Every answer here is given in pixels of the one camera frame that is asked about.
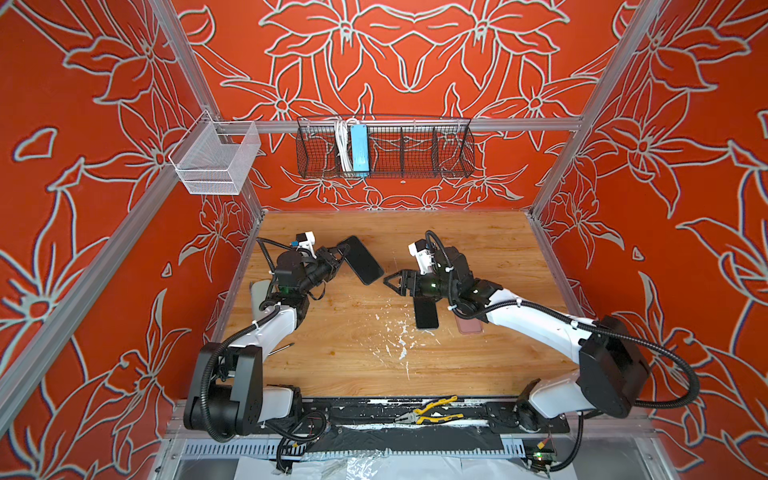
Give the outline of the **black smartphone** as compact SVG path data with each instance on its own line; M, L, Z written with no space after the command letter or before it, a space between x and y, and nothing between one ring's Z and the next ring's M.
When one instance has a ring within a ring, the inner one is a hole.
M383 268L357 236L342 240L338 247L344 250L344 260L364 285L371 285L383 276Z

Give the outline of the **pink phone case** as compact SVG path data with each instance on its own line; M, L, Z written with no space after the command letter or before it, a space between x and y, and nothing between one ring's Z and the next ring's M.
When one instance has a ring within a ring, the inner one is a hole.
M484 331L484 323L476 318L463 319L455 317L457 330L462 335L481 334Z

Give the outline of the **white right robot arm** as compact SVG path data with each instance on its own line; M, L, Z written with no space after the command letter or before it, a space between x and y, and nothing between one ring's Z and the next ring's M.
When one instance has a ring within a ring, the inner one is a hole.
M419 315L435 314L437 303L445 300L461 320L508 328L577 365L572 373L533 384L524 403L536 414L554 418L569 412L596 411L625 418L635 407L675 409L698 399L700 380L691 365L665 347L631 335L620 319L577 317L527 300L495 282L475 277L466 257L454 247L416 242L409 249L417 269L390 274L384 283L398 295L413 298ZM651 376L644 350L680 368L687 380L684 394L663 401L641 399Z

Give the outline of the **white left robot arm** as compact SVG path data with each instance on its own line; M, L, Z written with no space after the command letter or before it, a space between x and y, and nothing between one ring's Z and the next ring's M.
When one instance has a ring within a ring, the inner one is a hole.
M289 245L261 237L256 242L272 277L251 289L251 323L201 348L183 415L186 429L204 431L220 443L297 414L299 389L266 385L263 364L305 320L312 290L334 279L351 251L345 242L314 248L308 237Z

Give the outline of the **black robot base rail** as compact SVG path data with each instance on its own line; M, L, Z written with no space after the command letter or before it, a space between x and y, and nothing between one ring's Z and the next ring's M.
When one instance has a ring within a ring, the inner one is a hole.
M552 441L575 431L564 416L540 420L533 433L523 430L516 417L517 399L512 396L460 396L440 413L462 413L465 418L444 424L404 425L394 419L436 400L429 397L308 397L301 411L319 411L326 418L325 432L301 444L283 440L274 431L259 426L254 438L267 444L267 456L276 448L289 460L332 459L354 454L451 455L459 457L522 458L543 441L552 451Z

